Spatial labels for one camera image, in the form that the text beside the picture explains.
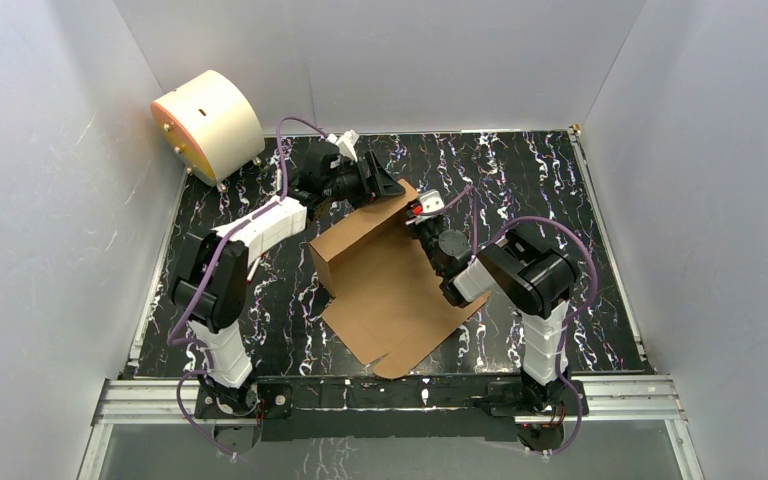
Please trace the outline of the brown cardboard box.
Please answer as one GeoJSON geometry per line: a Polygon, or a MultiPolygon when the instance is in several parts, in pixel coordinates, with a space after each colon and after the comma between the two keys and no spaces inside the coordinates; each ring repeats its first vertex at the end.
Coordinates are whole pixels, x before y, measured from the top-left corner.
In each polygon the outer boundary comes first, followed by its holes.
{"type": "Polygon", "coordinates": [[[348,214],[310,244],[320,284],[332,300],[323,318],[376,376],[406,376],[488,300],[452,306],[440,278],[404,224],[417,190],[348,214]]]}

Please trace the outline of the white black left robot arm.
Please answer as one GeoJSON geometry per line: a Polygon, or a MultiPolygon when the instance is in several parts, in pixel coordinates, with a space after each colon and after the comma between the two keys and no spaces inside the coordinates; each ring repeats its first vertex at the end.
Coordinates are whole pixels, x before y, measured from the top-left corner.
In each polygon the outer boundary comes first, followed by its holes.
{"type": "Polygon", "coordinates": [[[312,144],[296,169],[281,157],[279,171],[280,189],[264,205],[229,224],[186,235],[169,287],[182,313],[168,345],[194,345],[205,354],[207,369],[200,376],[221,389],[220,403],[235,416],[250,414],[259,400],[238,325],[253,263],[302,233],[335,202],[359,209],[406,191],[374,152],[357,156],[339,140],[312,144]]]}

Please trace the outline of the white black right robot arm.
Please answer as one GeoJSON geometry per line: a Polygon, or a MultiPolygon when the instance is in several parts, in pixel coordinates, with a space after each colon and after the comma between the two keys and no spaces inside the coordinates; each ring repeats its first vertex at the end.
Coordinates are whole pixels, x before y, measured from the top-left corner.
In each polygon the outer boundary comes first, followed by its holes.
{"type": "Polygon", "coordinates": [[[507,227],[500,238],[473,252],[463,232],[446,229],[440,214],[426,214],[420,206],[406,214],[406,227],[441,278],[440,289],[451,305],[464,308],[497,290],[515,307],[524,334],[520,370],[530,380],[523,387],[524,403],[537,414],[550,413],[563,399],[559,383],[568,365],[560,350],[563,318],[578,267],[523,226],[507,227]]]}

